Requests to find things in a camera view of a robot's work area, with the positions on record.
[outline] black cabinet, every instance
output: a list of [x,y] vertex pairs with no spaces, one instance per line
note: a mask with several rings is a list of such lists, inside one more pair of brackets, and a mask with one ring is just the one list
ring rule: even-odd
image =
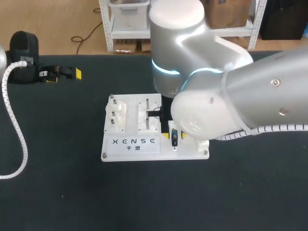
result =
[[263,40],[301,39],[308,22],[308,0],[268,0],[260,28]]

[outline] wooden floor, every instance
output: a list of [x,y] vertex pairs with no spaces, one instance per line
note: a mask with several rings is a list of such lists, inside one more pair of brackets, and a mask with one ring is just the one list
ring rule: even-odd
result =
[[[9,48],[12,34],[24,30],[37,35],[40,54],[75,54],[77,43],[72,36],[85,38],[102,21],[98,0],[1,0],[0,44]],[[249,38],[228,38],[245,48]],[[258,40],[257,51],[292,50],[308,46],[308,39],[300,41]],[[103,26],[81,46],[79,54],[112,54],[107,51]]]

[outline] white shelf rack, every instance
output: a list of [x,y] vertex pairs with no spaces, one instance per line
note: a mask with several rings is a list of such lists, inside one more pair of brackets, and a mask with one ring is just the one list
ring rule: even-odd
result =
[[[220,37],[249,37],[248,49],[255,48],[257,37],[265,10],[267,0],[255,0],[255,20],[247,20],[246,26],[235,28],[214,29],[213,31]],[[113,39],[148,39],[150,38],[150,25],[146,30],[118,30],[113,15],[109,19],[108,0],[99,0],[103,26],[105,31],[108,51],[114,51]]]

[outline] black table mat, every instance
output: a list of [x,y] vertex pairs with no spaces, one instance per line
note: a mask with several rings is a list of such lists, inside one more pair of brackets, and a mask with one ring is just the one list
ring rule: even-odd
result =
[[[103,163],[107,97],[155,93],[151,58],[41,61],[76,65],[83,79],[9,85],[29,160],[21,175],[0,181],[1,231],[308,229],[308,133],[212,141],[208,160]],[[0,174],[21,160],[0,100]]]

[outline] cardboard box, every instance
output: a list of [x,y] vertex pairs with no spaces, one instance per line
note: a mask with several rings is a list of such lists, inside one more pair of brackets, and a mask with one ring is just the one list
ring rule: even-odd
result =
[[151,40],[150,39],[142,39],[141,46],[143,52],[151,51]]
[[211,29],[246,25],[251,0],[201,0]]
[[136,46],[135,39],[117,39],[114,42],[114,53],[132,54],[136,52]]

